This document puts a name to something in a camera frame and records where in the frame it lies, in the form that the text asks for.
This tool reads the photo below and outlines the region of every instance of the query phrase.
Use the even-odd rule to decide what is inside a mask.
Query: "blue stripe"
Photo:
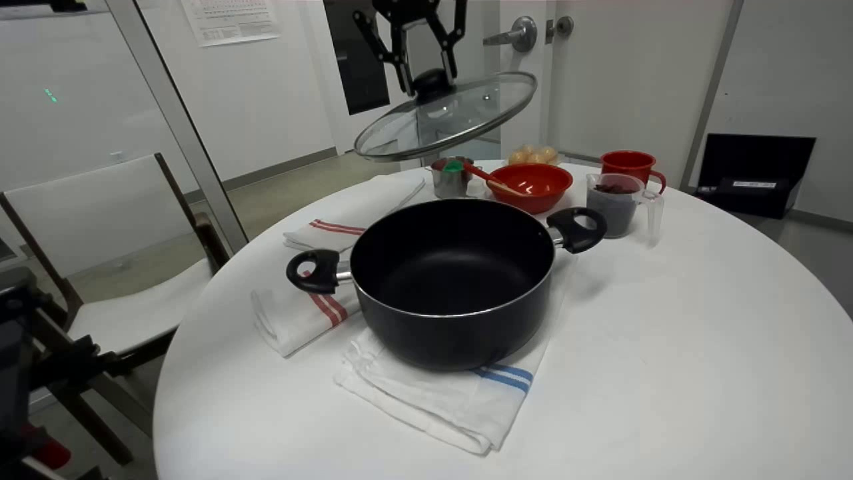
[[[491,380],[491,381],[499,381],[499,385],[508,385],[508,388],[515,388],[515,389],[519,389],[519,393],[528,393],[528,389],[531,389],[531,385],[518,381],[518,380],[511,380],[511,377],[499,377],[499,373],[492,373],[492,372],[478,372],[478,377]]]
[[[532,373],[524,372],[524,369],[491,365],[491,372],[508,373],[508,377],[519,377],[519,380],[524,380],[524,381],[532,385]]]

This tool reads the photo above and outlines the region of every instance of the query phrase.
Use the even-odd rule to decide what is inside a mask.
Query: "paper sign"
[[[272,0],[180,0],[199,45],[256,42],[276,38]]]

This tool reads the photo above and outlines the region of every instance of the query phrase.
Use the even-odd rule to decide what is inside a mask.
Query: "glass lid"
[[[443,153],[499,129],[524,110],[532,93],[536,77],[528,73],[458,82],[448,97],[426,105],[404,102],[382,116],[355,138],[355,153],[376,161]]]

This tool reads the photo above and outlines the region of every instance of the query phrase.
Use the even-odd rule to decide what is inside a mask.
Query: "mug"
[[[647,209],[647,240],[658,240],[660,200],[651,196],[636,177],[626,173],[592,173],[587,177],[587,209],[596,212],[607,221],[606,238],[630,234],[636,205]]]
[[[656,166],[654,154],[631,153],[631,149],[606,153],[602,158],[602,173],[636,177],[642,184],[647,184],[647,178],[656,178],[660,184],[656,196],[664,196],[666,177],[660,172],[654,172],[654,166]]]

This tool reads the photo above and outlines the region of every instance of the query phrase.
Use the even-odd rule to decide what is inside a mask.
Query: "white chair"
[[[194,221],[162,154],[9,189],[0,196],[0,205],[65,296],[67,321],[61,329],[69,338],[67,344],[87,337],[99,346],[93,365],[100,372],[87,372],[86,388],[93,388],[106,400],[119,400],[123,393],[108,385],[111,380],[104,372],[131,373],[135,365],[162,356],[183,313],[226,262],[212,228]],[[207,260],[155,288],[106,301],[83,301],[69,281],[187,234],[199,240]],[[148,433],[148,420],[142,420],[135,405],[131,412],[126,416]]]

